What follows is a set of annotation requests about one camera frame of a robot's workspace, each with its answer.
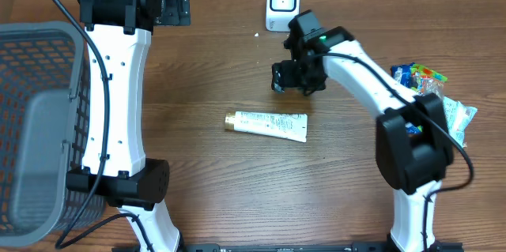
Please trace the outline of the white tube with gold cap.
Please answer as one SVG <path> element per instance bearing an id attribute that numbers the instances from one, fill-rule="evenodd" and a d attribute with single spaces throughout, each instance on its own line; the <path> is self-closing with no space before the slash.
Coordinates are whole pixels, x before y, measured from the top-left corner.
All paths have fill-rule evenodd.
<path id="1" fill-rule="evenodd" d="M 234 111 L 225 115 L 225 129 L 305 143 L 308 134 L 308 116 Z"/>

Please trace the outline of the blue Oreo cookie pack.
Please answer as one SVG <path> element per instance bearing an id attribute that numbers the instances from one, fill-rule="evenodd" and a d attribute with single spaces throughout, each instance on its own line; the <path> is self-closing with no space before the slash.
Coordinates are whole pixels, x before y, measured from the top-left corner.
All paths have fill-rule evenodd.
<path id="1" fill-rule="evenodd" d="M 391 76 L 399 82 L 401 85 L 411 88 L 411 68 L 414 66 L 414 63 L 404 64 L 399 66 L 391 67 Z M 420 134 L 421 128 L 419 126 L 414 126 L 411 123 L 406 124 L 406 132 L 408 134 Z"/>

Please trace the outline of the green Haribo candy bag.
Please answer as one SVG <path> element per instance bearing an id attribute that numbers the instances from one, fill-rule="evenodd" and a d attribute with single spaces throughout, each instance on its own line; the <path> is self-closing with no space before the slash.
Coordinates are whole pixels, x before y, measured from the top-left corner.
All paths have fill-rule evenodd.
<path id="1" fill-rule="evenodd" d="M 444 84 L 447 77 L 426 66 L 414 63 L 410 66 L 410 88 L 420 95 L 434 93 L 444 98 Z"/>

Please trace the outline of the light green wipes packet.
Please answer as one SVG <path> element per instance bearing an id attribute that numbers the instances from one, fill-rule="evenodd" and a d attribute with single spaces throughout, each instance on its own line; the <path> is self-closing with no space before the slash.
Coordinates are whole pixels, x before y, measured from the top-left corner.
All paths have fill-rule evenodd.
<path id="1" fill-rule="evenodd" d="M 449 134 L 464 148 L 466 147 L 464 142 L 465 129 L 471 123 L 478 109 L 476 107 L 466 106 L 460 101 L 452 100 L 446 96 L 443 102 Z"/>

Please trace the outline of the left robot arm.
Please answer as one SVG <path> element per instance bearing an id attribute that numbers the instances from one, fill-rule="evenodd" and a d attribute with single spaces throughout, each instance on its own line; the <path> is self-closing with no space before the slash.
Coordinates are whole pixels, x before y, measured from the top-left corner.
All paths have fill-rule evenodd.
<path id="1" fill-rule="evenodd" d="M 89 50 L 89 133 L 66 186 L 116 207 L 130 221 L 138 251 L 183 251 L 164 201 L 168 162 L 148 158 L 142 142 L 144 68 L 165 0 L 77 1 Z"/>

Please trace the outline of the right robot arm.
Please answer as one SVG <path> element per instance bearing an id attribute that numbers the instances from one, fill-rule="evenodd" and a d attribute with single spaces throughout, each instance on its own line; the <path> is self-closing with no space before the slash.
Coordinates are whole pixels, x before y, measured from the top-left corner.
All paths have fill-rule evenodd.
<path id="1" fill-rule="evenodd" d="M 376 124 L 376 164 L 394 192 L 388 250 L 438 251 L 433 233 L 437 191 L 454 161 L 443 101 L 421 96 L 376 64 L 345 28 L 324 28 L 307 10 L 288 24 L 291 58 L 273 64 L 271 87 L 306 96 L 337 81 Z"/>

